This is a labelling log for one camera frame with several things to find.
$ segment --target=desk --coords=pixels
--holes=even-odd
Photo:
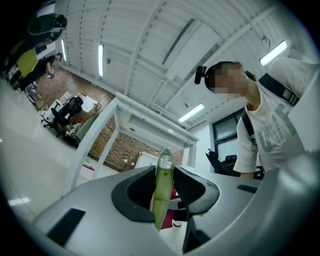
[[[63,195],[76,187],[81,167],[93,143],[112,116],[114,116],[116,129],[102,151],[91,179],[98,176],[119,133],[127,134],[160,150],[169,147],[175,152],[189,148],[187,164],[191,167],[195,166],[197,142],[199,141],[196,136],[133,99],[117,92],[115,98],[97,117],[81,141],[66,174]]]
[[[82,110],[86,113],[89,113],[94,109],[94,104],[98,104],[96,100],[90,98],[89,96],[82,97],[83,104],[81,105]]]

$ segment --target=brick wall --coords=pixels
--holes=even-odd
[[[48,106],[50,106],[55,99],[59,99],[65,92],[69,92],[73,96],[81,93],[99,102],[101,104],[99,112],[101,112],[115,97],[114,94],[98,86],[93,86],[89,81],[58,66],[54,67],[54,79],[47,79],[46,75],[43,75],[38,79],[37,84],[39,85],[37,92],[41,95],[43,102]],[[83,124],[91,115],[92,113],[82,111],[75,115],[71,121]],[[115,128],[115,121],[111,118],[92,145],[90,155],[100,157]],[[160,154],[159,149],[121,133],[112,145],[106,157],[105,164],[117,171],[133,169],[134,166],[132,166],[131,163],[136,164],[140,152],[146,152],[156,157]],[[174,153],[175,163],[177,165],[182,163],[183,154],[183,150]]]

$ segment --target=white t-shirt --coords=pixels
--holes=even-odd
[[[281,57],[271,64],[267,73],[301,98],[319,68],[318,64]],[[233,169],[240,173],[256,171],[258,152],[261,164],[267,172],[281,167],[283,160],[305,151],[288,117],[293,106],[264,88],[258,81],[256,83],[260,92],[260,105],[254,111],[248,111],[247,106],[245,107],[252,123],[256,145],[249,137],[242,119],[236,127],[238,153]]]

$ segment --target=red object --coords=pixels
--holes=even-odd
[[[92,170],[92,171],[95,170],[95,168],[93,168],[92,166],[89,166],[89,165],[86,165],[86,164],[83,164],[83,166],[84,166],[85,168],[88,168],[88,169]]]

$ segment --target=window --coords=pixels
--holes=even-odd
[[[219,151],[219,160],[223,162],[226,156],[236,155],[238,153],[237,137],[223,141],[217,145]]]
[[[242,112],[243,109],[240,109],[212,124],[214,148],[219,156],[220,162],[223,162],[226,156],[236,155],[238,153],[237,123]]]
[[[242,116],[242,112],[241,112],[240,114],[237,114],[237,115],[235,116],[235,118],[236,118],[236,123],[239,122],[241,116]]]
[[[237,122],[234,118],[230,118],[215,126],[215,134],[217,139],[222,139],[230,134],[237,132]]]

